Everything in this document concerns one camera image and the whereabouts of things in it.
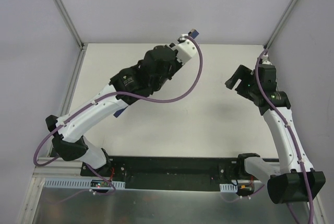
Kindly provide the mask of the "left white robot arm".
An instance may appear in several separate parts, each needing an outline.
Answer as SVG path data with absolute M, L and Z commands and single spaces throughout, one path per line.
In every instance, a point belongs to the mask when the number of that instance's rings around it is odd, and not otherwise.
M 180 45 L 156 46 L 136 65 L 120 70 L 96 96 L 68 116 L 49 116 L 46 122 L 59 128 L 52 139 L 56 153 L 65 161 L 87 163 L 98 176 L 106 176 L 111 166 L 107 155 L 85 138 L 85 132 L 137 101 L 126 92 L 150 96 L 190 59 Z

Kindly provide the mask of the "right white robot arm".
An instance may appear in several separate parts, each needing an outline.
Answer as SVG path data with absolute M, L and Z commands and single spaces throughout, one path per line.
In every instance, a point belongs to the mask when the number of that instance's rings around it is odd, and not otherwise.
M 275 204 L 312 201 L 326 178 L 322 171 L 314 169 L 301 145 L 288 96 L 277 89 L 275 66 L 264 62 L 251 70 L 240 65 L 225 86 L 259 108 L 279 159 L 279 168 L 274 168 L 256 153 L 239 154 L 236 176 L 243 180 L 251 175 L 257 178 L 266 186 Z

